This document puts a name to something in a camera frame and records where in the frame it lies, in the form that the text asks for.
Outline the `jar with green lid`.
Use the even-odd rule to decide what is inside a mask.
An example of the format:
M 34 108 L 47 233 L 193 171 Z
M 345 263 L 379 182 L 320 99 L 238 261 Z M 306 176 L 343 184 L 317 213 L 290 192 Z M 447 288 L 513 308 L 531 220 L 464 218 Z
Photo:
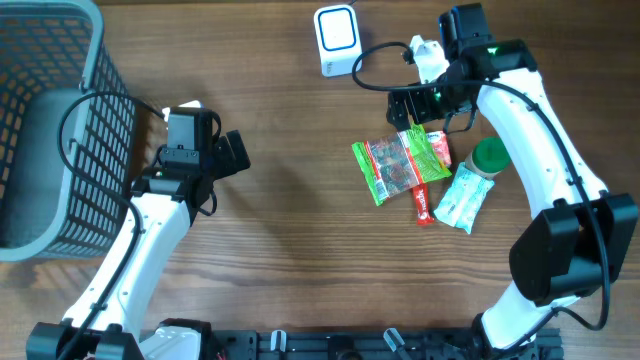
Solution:
M 473 173 L 492 180 L 511 163 L 508 151 L 499 137 L 479 142 L 465 159 L 465 167 Z

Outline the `green gummy candy bag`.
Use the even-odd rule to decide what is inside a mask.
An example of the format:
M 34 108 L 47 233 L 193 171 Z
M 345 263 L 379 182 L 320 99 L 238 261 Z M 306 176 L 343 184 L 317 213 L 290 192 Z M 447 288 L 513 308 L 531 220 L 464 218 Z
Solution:
M 351 145 L 376 206 L 416 186 L 451 176 L 421 125 Z

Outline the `red Nescafe stick sachet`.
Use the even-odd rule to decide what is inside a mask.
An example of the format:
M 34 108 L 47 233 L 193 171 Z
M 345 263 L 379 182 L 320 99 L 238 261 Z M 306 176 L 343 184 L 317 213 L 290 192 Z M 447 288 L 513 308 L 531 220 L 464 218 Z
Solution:
M 417 221 L 419 226 L 427 226 L 435 222 L 431 216 L 428 204 L 428 188 L 426 184 L 420 184 L 412 189 L 413 199 L 417 210 Z

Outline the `mint green wipes packet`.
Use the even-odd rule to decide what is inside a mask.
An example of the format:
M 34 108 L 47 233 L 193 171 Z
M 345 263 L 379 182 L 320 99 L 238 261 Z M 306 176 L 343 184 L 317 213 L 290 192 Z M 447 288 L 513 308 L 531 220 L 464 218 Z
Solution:
M 493 186 L 493 180 L 481 177 L 469 170 L 464 162 L 460 163 L 450 188 L 433 211 L 436 219 L 470 234 L 486 195 Z

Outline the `red small juice carton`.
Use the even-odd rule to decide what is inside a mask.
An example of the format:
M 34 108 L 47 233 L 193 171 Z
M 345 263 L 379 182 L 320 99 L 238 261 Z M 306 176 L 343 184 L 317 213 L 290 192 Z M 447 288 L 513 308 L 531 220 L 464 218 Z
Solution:
M 452 160 L 446 134 L 440 130 L 429 132 L 426 136 L 438 159 L 446 168 L 449 168 Z

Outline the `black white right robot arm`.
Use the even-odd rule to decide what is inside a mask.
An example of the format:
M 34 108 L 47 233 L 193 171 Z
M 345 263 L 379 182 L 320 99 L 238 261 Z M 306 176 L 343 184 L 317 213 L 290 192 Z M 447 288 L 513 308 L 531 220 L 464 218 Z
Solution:
M 438 42 L 413 42 L 404 53 L 421 79 L 389 94 L 387 119 L 406 130 L 463 113 L 482 115 L 502 140 L 532 221 L 510 250 L 511 284 L 475 320 L 474 347 L 484 358 L 506 356 L 523 350 L 577 300 L 609 295 L 638 208 L 631 196 L 611 194 L 583 162 L 523 41 L 497 41 L 478 4 L 442 14 L 439 26 Z

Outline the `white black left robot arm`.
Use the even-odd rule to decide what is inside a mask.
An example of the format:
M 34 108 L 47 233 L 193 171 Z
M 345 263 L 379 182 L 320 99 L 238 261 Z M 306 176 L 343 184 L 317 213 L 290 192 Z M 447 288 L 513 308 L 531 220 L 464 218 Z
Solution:
M 38 323 L 29 359 L 210 359 L 207 322 L 167 319 L 140 337 L 152 294 L 197 215 L 213 215 L 213 183 L 250 166 L 238 131 L 192 101 L 164 109 L 168 141 L 134 181 L 125 221 L 98 272 L 57 324 Z

